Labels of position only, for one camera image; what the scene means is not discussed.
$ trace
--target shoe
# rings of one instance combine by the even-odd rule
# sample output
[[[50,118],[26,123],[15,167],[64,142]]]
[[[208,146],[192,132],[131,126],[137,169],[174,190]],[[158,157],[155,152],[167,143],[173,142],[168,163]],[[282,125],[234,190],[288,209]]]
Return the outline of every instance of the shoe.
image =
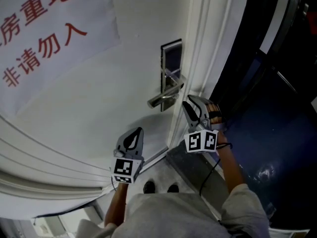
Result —
[[[144,194],[155,193],[155,184],[153,181],[149,180],[144,184],[143,193]]]
[[[169,188],[167,192],[172,192],[172,193],[178,193],[179,192],[179,188],[177,186],[177,184],[172,184]]]

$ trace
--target white paper sign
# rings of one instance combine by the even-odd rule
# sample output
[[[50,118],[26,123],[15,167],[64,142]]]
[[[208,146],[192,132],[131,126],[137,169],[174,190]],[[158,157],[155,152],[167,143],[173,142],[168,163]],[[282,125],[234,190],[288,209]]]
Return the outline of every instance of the white paper sign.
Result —
[[[119,43],[112,0],[0,0],[0,112]]]

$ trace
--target shirt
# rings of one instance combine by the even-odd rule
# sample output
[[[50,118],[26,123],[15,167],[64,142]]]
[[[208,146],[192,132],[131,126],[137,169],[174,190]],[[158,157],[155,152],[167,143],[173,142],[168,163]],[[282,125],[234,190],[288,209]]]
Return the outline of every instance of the shirt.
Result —
[[[81,220],[76,238],[269,238],[268,219],[257,195],[236,186],[222,206],[218,222],[197,194],[137,194],[119,227]]]

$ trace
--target forearm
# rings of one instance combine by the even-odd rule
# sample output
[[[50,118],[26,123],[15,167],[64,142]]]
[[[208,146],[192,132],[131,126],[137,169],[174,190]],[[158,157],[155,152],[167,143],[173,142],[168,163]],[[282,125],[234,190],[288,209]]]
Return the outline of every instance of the forearm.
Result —
[[[218,150],[221,159],[224,179],[226,181],[229,193],[234,187],[243,184],[243,177],[229,146]]]
[[[120,226],[124,221],[125,200],[127,197],[128,184],[120,183],[112,198],[111,204],[105,217],[105,226],[114,223]]]

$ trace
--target marker cube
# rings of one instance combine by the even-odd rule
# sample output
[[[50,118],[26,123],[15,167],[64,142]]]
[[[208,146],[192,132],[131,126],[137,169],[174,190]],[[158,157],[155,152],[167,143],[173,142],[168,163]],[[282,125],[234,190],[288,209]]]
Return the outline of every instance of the marker cube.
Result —
[[[215,152],[218,130],[203,129],[184,136],[188,153]]]
[[[134,183],[142,169],[142,165],[142,160],[114,157],[111,166],[111,176],[118,182]]]

